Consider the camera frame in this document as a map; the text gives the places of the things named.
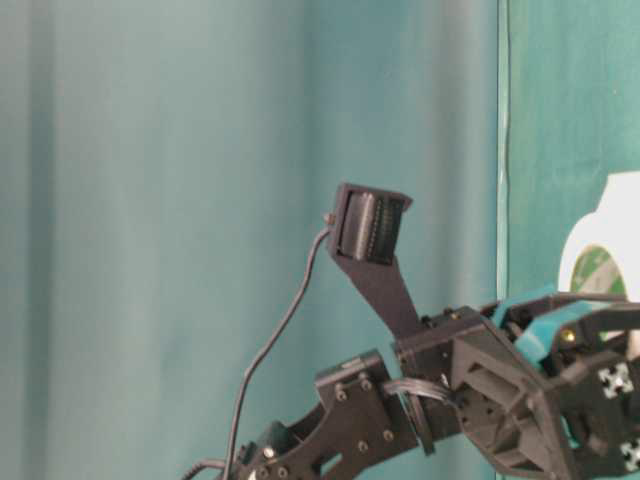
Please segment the black gripper holding roll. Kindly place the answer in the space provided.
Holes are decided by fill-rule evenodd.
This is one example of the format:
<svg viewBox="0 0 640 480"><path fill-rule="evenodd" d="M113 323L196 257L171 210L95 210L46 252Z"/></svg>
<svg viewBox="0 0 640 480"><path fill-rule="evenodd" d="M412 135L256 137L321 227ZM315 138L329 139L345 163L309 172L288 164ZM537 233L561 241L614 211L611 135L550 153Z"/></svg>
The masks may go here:
<svg viewBox="0 0 640 480"><path fill-rule="evenodd" d="M424 317L397 339L426 447L463 434L508 477L598 479L639 471L639 304L619 294L531 292Z"/></svg>

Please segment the black robot arm holding roll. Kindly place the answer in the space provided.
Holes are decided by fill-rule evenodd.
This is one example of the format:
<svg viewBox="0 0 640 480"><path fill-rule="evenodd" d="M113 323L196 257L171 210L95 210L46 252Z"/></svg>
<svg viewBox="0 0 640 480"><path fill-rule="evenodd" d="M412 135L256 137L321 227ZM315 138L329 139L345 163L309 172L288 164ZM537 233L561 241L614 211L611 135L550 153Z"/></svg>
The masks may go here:
<svg viewBox="0 0 640 480"><path fill-rule="evenodd" d="M316 377L318 404L273 422L230 460L188 476L352 479L419 447L465 436L500 474L623 477L639 470L639 306L620 295L553 293L423 319L399 340L392 378L363 353Z"/></svg>

